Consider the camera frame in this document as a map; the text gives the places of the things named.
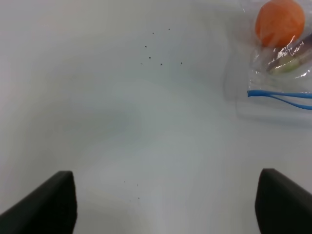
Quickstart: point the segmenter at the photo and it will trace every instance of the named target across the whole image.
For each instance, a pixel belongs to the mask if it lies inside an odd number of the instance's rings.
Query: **clear plastic bag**
[[[248,97],[312,110],[312,2],[242,0],[254,38]]]

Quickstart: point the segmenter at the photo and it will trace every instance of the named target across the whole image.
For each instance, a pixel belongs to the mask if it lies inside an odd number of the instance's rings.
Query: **orange ball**
[[[255,33],[264,46],[284,47],[301,36],[304,24],[304,11],[297,2],[271,0],[259,11]]]

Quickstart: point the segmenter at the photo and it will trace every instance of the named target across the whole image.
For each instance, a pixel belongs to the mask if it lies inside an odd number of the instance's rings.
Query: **white surface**
[[[0,211],[73,170],[76,234],[251,234],[263,167],[312,191],[311,126],[224,92],[212,3],[3,0]]]

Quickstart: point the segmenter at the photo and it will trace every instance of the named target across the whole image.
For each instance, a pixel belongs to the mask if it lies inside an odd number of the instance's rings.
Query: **blue zipper seal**
[[[279,96],[287,96],[287,97],[295,97],[295,98],[307,98],[307,99],[312,99],[312,94],[305,94],[305,93],[282,93],[282,92],[273,92],[273,91],[266,91],[266,90],[248,90],[247,91],[248,97],[269,97],[269,98],[274,98],[280,101],[283,101],[287,104],[290,104],[292,106],[305,109],[305,110],[312,110],[312,106],[307,106],[307,105],[300,105],[291,101],[286,101],[284,99],[281,99],[279,97],[275,97],[274,95],[279,95]]]

